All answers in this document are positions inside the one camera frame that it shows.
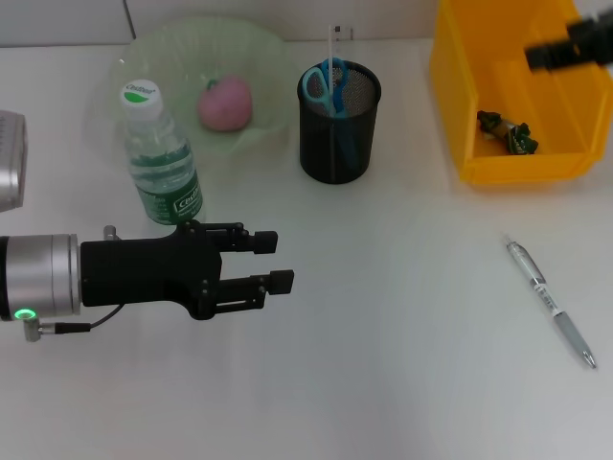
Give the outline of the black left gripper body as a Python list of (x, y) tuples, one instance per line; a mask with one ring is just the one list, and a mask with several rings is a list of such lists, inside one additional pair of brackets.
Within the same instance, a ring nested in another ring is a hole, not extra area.
[(195, 320), (215, 315), (221, 257), (206, 224), (191, 220), (157, 239), (86, 241), (79, 251), (85, 307), (167, 301)]

